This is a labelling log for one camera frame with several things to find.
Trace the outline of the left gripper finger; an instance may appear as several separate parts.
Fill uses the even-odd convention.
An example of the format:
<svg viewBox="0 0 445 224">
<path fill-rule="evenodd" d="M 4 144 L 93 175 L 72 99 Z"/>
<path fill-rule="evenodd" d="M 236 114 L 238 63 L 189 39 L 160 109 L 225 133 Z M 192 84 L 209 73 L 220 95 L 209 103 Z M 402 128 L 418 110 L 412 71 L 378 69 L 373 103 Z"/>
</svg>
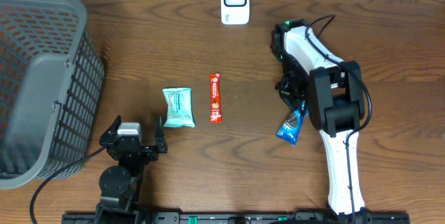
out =
<svg viewBox="0 0 445 224">
<path fill-rule="evenodd" d="M 156 122 L 156 129 L 154 133 L 154 140 L 157 147 L 166 147 L 166 141 L 165 136 L 163 133 L 163 123 L 162 118 L 159 116 L 157 122 Z"/>
<path fill-rule="evenodd" d="M 107 133 L 108 135 L 117 134 L 120 125 L 121 125 L 121 116 L 118 115 L 118 116 L 116 117 L 116 119 L 114 119 L 114 121 L 113 121 L 113 123 L 111 124 L 111 126 L 106 130 L 106 133 Z"/>
</svg>

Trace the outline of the mint green wipes pack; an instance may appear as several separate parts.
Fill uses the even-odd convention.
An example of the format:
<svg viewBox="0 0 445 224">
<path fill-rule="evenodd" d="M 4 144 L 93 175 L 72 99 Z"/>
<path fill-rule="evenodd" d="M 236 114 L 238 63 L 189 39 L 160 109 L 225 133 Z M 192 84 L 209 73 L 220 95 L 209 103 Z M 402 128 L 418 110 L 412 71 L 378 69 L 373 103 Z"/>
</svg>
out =
<svg viewBox="0 0 445 224">
<path fill-rule="evenodd" d="M 164 127 L 195 127 L 193 119 L 191 88 L 164 88 L 163 94 L 168 105 Z"/>
</svg>

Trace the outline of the blue Oreo cookie pack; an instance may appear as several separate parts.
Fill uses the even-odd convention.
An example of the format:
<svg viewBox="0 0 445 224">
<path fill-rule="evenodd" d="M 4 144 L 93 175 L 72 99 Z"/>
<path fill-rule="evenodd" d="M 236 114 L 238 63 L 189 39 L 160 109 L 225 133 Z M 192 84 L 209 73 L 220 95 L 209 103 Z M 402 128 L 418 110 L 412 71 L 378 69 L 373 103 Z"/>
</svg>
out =
<svg viewBox="0 0 445 224">
<path fill-rule="evenodd" d="M 298 142 L 298 136 L 307 115 L 308 109 L 305 102 L 303 102 L 301 106 L 293 111 L 283 122 L 282 126 L 276 133 L 276 137 L 281 138 L 292 146 L 295 146 Z"/>
</svg>

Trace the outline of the red coffee stick sachet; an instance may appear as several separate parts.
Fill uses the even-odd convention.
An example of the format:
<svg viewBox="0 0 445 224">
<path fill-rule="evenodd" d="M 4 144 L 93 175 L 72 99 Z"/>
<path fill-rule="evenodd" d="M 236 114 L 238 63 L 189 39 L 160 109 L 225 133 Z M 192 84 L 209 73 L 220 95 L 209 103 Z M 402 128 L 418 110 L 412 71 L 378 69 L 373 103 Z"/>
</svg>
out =
<svg viewBox="0 0 445 224">
<path fill-rule="evenodd" d="M 209 75 L 210 80 L 210 93 L 211 93 L 211 114 L 210 123 L 220 123 L 222 122 L 221 113 L 221 100 L 220 100 L 220 73 L 214 73 Z"/>
</svg>

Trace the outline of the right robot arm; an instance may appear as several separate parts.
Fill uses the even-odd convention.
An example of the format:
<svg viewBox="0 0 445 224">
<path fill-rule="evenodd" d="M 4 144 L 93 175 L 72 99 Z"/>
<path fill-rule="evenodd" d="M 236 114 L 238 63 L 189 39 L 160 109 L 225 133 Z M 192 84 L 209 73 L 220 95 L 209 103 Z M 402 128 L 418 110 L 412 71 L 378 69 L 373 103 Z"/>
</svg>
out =
<svg viewBox="0 0 445 224">
<path fill-rule="evenodd" d="M 270 50 L 283 69 L 275 89 L 292 111 L 278 136 L 295 142 L 309 117 L 323 140 L 330 181 L 325 220 L 367 223 L 371 217 L 359 187 L 357 142 L 371 120 L 372 101 L 359 64 L 335 56 L 303 18 L 276 24 Z"/>
</svg>

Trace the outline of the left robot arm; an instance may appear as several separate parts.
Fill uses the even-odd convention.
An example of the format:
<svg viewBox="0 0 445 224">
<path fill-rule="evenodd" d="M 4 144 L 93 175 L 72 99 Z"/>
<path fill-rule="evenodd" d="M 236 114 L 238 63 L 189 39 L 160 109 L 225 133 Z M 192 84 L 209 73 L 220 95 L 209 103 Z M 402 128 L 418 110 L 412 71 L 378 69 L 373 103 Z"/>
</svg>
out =
<svg viewBox="0 0 445 224">
<path fill-rule="evenodd" d="M 139 201 L 146 165 L 168 152 L 161 118 L 156 122 L 155 144 L 143 145 L 141 140 L 140 124 L 123 122 L 120 116 L 101 135 L 99 144 L 118 164 L 107 168 L 99 178 L 102 192 L 93 224 L 152 222 L 152 215 Z"/>
</svg>

